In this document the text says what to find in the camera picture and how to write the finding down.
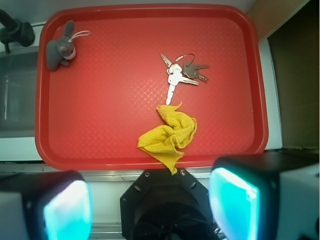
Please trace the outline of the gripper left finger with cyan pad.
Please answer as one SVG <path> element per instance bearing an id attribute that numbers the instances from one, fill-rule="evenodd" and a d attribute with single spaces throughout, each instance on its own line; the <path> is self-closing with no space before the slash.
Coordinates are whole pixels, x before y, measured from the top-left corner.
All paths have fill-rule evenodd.
<path id="1" fill-rule="evenodd" d="M 91 188 L 79 172 L 1 173 L 2 240 L 88 240 L 92 224 Z"/>

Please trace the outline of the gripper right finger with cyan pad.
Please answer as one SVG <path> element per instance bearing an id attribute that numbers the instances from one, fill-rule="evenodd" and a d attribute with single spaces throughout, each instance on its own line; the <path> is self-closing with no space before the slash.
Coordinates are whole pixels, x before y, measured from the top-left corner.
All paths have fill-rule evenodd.
<path id="1" fill-rule="evenodd" d="M 209 176 L 208 199 L 229 240 L 317 240 L 320 156 L 265 151 L 219 157 Z"/>

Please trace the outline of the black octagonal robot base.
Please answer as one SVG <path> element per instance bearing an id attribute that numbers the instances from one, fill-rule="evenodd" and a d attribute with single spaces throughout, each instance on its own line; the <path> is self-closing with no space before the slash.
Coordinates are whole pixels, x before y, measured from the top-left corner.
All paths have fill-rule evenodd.
<path id="1" fill-rule="evenodd" d="M 208 189 L 186 169 L 145 170 L 119 199 L 126 240 L 217 240 Z"/>

